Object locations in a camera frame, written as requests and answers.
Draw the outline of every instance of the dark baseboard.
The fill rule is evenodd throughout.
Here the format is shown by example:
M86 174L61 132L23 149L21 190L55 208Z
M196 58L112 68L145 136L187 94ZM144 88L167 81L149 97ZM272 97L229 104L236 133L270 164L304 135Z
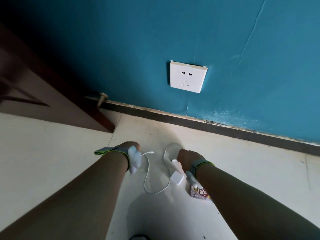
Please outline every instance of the dark baseboard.
M87 100L93 105L97 104L96 100L92 100L89 98L87 98ZM239 129L232 129L232 128L223 127L215 124L203 123L200 121L194 121L194 120L189 120L185 118L175 117L167 114L154 113L148 110L137 109L137 108L123 106L119 104L102 103L101 108L113 110L113 111L124 113L127 115L142 117L150 120L161 121L161 122L174 124L174 125L180 125L187 128L200 130L200 131L206 131L206 132L238 138L246 141L257 142L257 143L272 146L272 147L278 147L278 148L288 149L292 151L307 153L315 156L320 156L320 146L310 145L304 142L292 141L292 140L287 140L283 138L258 134L254 132L243 131Z

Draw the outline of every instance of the outlet faceplate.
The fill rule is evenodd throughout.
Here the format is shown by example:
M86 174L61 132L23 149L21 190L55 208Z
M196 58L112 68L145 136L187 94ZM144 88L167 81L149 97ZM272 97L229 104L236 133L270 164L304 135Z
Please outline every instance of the outlet faceplate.
M170 86L190 92L201 92L208 68L179 62L170 62Z

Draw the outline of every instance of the charging cable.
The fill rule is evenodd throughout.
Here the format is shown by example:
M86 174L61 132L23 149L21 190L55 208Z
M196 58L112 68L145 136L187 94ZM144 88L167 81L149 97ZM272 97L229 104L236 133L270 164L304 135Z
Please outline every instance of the charging cable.
M143 154L141 154L141 156L145 156L145 157L146 157L146 160L148 161L148 170L147 170L147 172L146 172L146 178L144 179L143 188L144 188L144 191L145 191L146 193L150 194L150 195L156 195L156 194L164 191L166 188L168 188L168 186L169 186L169 184L170 184L170 179L171 179L171 177L170 177L170 170L169 170L169 167L167 166L167 164L166 164L166 162L165 162L165 156L166 156L166 152L167 152L168 148L169 148L170 146L172 146L172 145L178 145L178 146L180 146L181 149L182 149L182 146L181 146L180 144L178 144L178 143L170 143L169 145L167 145L166 149L164 150L164 154L163 154L163 158L162 158L162 159L163 159L163 163L165 164L165 166L166 166L166 168L167 168L167 170L168 170L169 181L168 181L168 184L167 184L166 187L164 187L162 190L160 190L160 191L158 191L158 192L155 192L155 193L151 193L151 192L149 192L149 191L146 189L146 181L147 181L147 177L148 177L148 174L149 174L149 168L150 168L150 161L149 161L149 158L148 158L148 156L147 156L146 154L152 154L152 153L154 153L154 152L153 152L153 151L150 151L150 152L143 153L143 151L141 151L141 152L143 153Z

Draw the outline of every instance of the forearm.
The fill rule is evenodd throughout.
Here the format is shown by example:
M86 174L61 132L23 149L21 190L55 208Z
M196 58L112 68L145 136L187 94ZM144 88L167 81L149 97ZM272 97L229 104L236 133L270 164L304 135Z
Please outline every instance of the forearm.
M106 153L0 239L105 239L127 168L123 153Z
M319 237L319 229L305 218L209 163L196 177L239 240Z

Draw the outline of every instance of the blue painted wall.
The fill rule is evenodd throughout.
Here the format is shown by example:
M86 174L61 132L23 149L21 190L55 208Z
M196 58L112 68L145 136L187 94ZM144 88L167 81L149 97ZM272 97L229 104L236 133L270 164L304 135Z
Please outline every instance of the blue painted wall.
M320 142L320 0L6 2L111 100ZM200 94L170 60L209 68Z

